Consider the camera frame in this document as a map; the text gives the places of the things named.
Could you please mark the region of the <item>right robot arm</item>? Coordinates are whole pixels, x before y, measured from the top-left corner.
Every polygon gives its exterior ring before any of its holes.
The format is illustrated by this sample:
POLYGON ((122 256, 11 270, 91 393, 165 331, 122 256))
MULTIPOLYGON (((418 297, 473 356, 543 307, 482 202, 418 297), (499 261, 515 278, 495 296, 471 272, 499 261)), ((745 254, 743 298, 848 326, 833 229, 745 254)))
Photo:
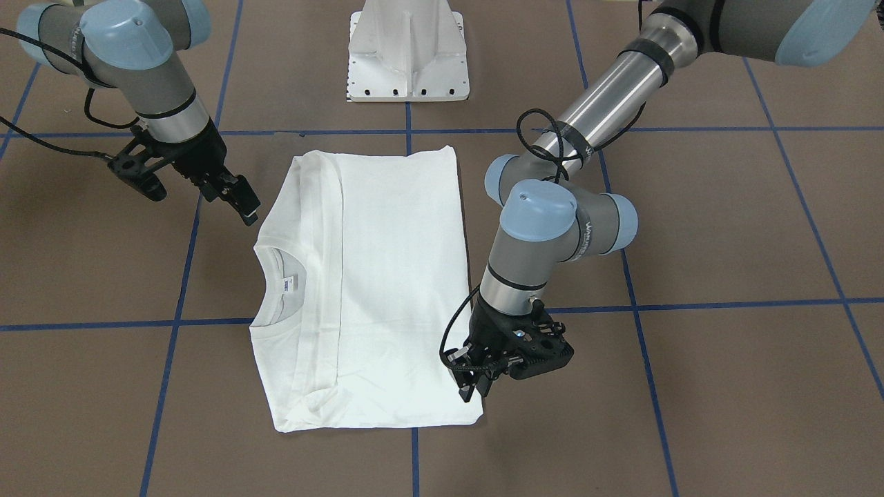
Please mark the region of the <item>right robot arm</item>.
POLYGON ((260 201, 224 165, 227 148, 179 51, 211 34, 202 1, 43 2, 20 13, 10 36, 38 63, 76 75, 89 88, 116 88, 136 113, 133 138, 116 155, 91 152, 117 179, 153 202, 166 196, 157 171, 168 166, 211 202, 227 202, 245 224, 260 201))

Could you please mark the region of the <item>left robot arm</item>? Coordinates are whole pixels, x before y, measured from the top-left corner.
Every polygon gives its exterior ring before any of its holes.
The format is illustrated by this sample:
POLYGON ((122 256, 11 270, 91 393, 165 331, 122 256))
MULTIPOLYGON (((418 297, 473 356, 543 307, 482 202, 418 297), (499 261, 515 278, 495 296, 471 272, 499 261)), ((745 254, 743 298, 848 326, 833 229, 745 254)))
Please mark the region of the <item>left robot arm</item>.
POLYGON ((836 73, 859 75, 859 48, 880 35, 870 18, 831 70, 703 56, 651 99, 651 125, 629 131, 594 158, 582 186, 631 198, 637 240, 613 255, 615 305, 586 264, 566 265, 548 292, 562 317, 627 315, 657 408, 691 389, 689 366, 722 356, 719 396, 809 396, 824 384, 882 397, 881 366, 856 309, 882 306, 882 283, 850 293, 834 221, 858 237, 860 271, 878 273, 876 213, 865 217, 846 160, 871 129, 828 119, 840 100, 836 73))

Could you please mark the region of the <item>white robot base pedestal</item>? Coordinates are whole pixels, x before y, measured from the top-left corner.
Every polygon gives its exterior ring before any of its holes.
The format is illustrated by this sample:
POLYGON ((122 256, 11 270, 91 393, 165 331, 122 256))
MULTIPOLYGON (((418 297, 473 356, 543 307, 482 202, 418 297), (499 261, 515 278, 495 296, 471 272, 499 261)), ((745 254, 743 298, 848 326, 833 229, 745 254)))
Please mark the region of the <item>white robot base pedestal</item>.
POLYGON ((464 22, 448 1, 367 1, 349 19, 351 103, 439 103, 470 96, 464 22))

